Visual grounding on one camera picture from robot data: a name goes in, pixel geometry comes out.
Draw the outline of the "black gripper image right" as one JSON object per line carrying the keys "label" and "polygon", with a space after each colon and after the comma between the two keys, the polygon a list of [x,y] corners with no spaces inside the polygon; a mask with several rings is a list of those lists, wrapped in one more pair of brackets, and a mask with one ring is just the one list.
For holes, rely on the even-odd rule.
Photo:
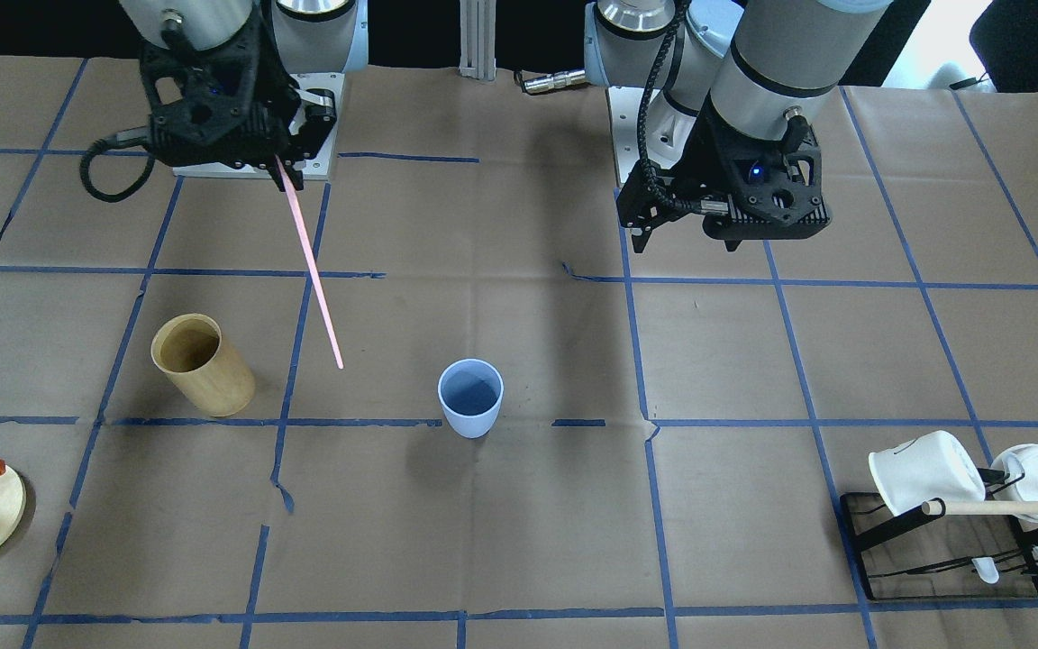
{"label": "black gripper image right", "polygon": [[823,152],[803,115],[783,120],[774,140],[754,139],[706,98],[677,172],[636,161],[616,208],[641,253],[655,229],[692,213],[680,202],[725,202],[725,214],[705,214],[703,229],[734,251],[744,240],[803,240],[831,225],[821,188]]}

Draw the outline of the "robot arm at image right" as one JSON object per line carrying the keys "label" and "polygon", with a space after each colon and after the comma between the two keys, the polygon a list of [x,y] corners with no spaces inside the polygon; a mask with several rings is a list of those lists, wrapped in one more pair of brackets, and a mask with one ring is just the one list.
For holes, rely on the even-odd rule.
{"label": "robot arm at image right", "polygon": [[616,199],[632,250],[687,216],[726,250],[831,225],[813,123],[886,1],[593,1],[585,77],[635,87]]}

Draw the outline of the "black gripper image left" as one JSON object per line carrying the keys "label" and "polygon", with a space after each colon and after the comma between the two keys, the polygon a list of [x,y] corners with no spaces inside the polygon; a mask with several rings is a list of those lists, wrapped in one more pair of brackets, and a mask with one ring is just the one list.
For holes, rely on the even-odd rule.
{"label": "black gripper image left", "polygon": [[[270,9],[143,9],[141,85],[151,113],[141,146],[169,166],[272,169],[296,190],[338,121],[328,87],[296,91]],[[302,106],[302,124],[291,126]]]}

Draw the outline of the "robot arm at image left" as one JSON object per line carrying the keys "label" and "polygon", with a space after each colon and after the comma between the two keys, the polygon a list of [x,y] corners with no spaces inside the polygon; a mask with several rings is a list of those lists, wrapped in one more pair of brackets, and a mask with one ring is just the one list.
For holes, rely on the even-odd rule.
{"label": "robot arm at image left", "polygon": [[141,35],[142,127],[110,137],[181,171],[312,173],[342,115],[342,75],[368,63],[364,1],[122,1]]}

